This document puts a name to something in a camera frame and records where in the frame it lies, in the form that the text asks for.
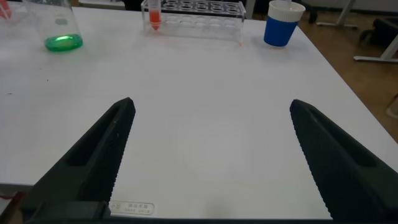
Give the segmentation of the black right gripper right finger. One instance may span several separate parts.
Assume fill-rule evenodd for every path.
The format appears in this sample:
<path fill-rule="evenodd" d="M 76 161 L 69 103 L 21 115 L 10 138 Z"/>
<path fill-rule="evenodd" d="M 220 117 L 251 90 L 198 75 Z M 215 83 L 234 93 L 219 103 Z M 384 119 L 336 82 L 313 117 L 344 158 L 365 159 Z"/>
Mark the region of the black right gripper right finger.
<path fill-rule="evenodd" d="M 294 100 L 290 115 L 332 219 L 397 223 L 397 172 L 316 107 Z"/>

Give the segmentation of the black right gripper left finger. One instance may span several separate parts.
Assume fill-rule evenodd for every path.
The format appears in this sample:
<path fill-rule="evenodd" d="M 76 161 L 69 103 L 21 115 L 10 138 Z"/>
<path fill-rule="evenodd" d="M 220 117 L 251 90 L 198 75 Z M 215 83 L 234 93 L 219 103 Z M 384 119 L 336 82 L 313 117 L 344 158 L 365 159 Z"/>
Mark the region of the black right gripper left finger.
<path fill-rule="evenodd" d="M 135 113 L 130 98 L 115 102 L 31 188 L 20 206 L 24 223 L 95 223 L 107 217 Z"/>

